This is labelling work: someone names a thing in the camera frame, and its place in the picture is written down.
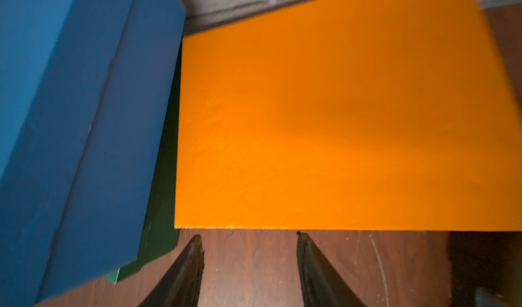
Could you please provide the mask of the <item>blue shoebox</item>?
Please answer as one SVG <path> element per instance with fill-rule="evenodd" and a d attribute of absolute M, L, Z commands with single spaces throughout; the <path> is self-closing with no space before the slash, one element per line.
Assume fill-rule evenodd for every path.
<path fill-rule="evenodd" d="M 139 256 L 181 0 L 1 0 L 1 305 Z"/>

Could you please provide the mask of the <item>green shoebox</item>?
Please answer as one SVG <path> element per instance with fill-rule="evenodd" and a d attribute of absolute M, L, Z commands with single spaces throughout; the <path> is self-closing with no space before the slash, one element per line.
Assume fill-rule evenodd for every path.
<path fill-rule="evenodd" d="M 179 50 L 138 256 L 135 261 L 103 276 L 114 285 L 139 273 L 146 264 L 168 254 L 178 245 L 179 230 L 174 226 L 174 219 L 181 76 L 182 50 Z"/>

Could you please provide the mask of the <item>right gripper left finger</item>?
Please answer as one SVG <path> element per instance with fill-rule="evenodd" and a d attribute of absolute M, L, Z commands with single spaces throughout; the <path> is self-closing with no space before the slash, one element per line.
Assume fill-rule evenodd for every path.
<path fill-rule="evenodd" d="M 204 252 L 201 235 L 194 235 L 139 307 L 198 306 Z"/>

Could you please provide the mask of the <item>black grey toolbox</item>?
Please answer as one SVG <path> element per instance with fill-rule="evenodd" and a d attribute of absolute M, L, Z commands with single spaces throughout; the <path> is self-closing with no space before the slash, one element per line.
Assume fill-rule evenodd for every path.
<path fill-rule="evenodd" d="M 450 232 L 451 306 L 521 305 L 521 233 Z"/>

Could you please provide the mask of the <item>orange shoebox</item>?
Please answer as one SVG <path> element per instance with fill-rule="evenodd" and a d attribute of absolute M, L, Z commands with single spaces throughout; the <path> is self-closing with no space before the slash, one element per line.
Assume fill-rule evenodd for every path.
<path fill-rule="evenodd" d="M 314 0 L 186 37 L 178 228 L 521 229 L 521 112 L 476 0 Z"/>

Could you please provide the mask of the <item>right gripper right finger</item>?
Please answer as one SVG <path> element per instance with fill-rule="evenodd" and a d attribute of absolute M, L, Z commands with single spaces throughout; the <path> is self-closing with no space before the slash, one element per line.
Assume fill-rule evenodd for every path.
<path fill-rule="evenodd" d="M 298 232 L 297 265 L 305 306 L 364 306 L 312 238 Z"/>

